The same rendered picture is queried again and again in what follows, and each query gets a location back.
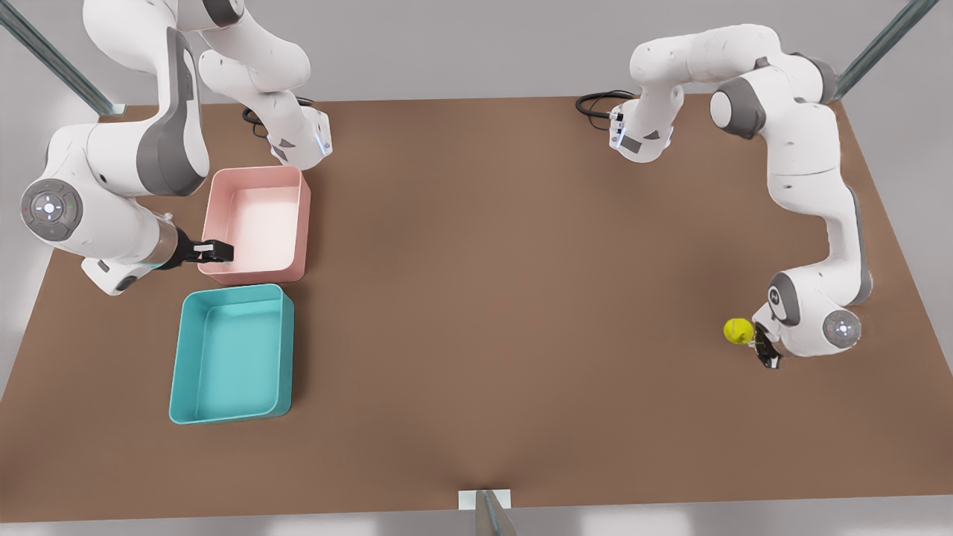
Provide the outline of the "teal plastic tray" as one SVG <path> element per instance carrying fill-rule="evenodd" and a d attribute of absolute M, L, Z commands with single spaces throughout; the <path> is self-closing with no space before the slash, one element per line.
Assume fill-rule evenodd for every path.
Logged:
<path fill-rule="evenodd" d="M 169 418 L 275 418 L 292 406 L 295 303 L 277 284 L 202 290 L 182 302 Z"/>

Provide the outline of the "pink plastic tray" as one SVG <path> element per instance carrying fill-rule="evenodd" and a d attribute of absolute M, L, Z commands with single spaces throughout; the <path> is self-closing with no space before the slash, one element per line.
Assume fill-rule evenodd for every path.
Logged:
<path fill-rule="evenodd" d="M 294 166 L 228 167 L 211 179 L 204 240 L 234 247 L 198 270 L 226 286 L 289 284 L 305 275 L 312 191 Z"/>

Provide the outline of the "silver frame post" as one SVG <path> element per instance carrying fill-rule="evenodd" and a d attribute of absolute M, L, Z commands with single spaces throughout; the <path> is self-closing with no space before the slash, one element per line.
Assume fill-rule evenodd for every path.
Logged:
<path fill-rule="evenodd" d="M 940 0 L 908 0 L 867 47 L 838 75 L 831 101 L 841 101 Z"/>
<path fill-rule="evenodd" d="M 474 536 L 518 536 L 509 516 L 510 489 L 459 491 L 457 508 L 474 513 Z"/>
<path fill-rule="evenodd" d="M 9 0 L 0 0 L 0 26 L 99 116 L 117 118 L 126 112 L 126 105 L 106 98 Z"/>

